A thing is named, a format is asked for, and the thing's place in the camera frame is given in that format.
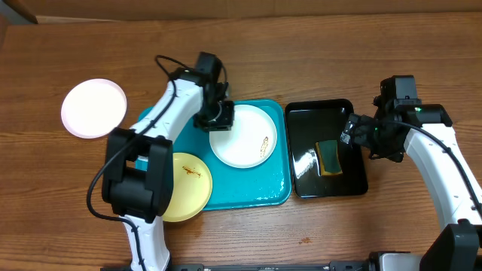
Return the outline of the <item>white plate with red stain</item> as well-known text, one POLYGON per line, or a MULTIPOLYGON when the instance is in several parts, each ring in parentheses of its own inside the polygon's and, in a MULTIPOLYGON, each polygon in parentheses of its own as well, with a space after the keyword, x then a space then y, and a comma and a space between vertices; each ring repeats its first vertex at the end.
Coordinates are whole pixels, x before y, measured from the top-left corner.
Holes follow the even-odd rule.
POLYGON ((95 78, 73 87, 63 100, 61 120, 74 136, 96 139, 109 134, 124 119, 127 97, 113 81, 95 78))

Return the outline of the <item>white plate with dark stain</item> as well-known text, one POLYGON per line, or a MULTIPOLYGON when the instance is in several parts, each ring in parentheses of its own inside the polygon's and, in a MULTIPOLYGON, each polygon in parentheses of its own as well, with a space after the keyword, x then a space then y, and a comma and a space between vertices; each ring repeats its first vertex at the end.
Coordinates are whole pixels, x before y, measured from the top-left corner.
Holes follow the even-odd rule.
POLYGON ((277 138, 272 118, 253 105, 235 105, 230 130, 209 133, 209 143, 215 156, 238 169, 261 165, 274 152, 277 138))

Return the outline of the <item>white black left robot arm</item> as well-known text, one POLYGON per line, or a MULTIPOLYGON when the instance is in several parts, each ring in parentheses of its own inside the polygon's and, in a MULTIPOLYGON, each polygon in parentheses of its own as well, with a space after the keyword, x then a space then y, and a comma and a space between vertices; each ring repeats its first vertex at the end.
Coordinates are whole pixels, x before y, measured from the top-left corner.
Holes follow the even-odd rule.
POLYGON ((129 129, 108 134, 105 163, 93 179, 102 182, 102 199, 112 215, 97 218, 124 224, 132 252, 131 270, 168 270, 162 216, 174 189, 173 145, 189 121, 204 131, 228 131, 233 125, 234 103, 227 100, 229 83, 222 61, 202 52, 193 67, 180 62, 166 74, 163 96, 150 112, 129 129))

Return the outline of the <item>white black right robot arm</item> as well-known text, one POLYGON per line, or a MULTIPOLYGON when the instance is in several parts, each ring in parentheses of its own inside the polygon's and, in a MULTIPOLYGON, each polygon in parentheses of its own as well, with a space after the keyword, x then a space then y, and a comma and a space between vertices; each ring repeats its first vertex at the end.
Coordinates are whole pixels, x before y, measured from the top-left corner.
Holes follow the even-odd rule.
POLYGON ((481 268, 481 187, 440 104, 424 104, 412 75, 380 83, 373 117, 351 114, 340 140, 369 149, 370 159, 400 163, 409 156, 435 205, 441 232, 424 255, 370 254, 365 270, 467 270, 481 268))

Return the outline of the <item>green yellow sponge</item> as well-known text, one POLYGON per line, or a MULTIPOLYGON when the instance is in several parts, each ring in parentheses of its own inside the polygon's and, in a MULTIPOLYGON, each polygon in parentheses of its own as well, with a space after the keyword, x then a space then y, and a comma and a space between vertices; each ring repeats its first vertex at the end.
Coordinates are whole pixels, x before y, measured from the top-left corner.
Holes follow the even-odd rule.
POLYGON ((343 173, 338 157, 337 141, 326 140, 316 143, 321 176, 341 175, 343 173))

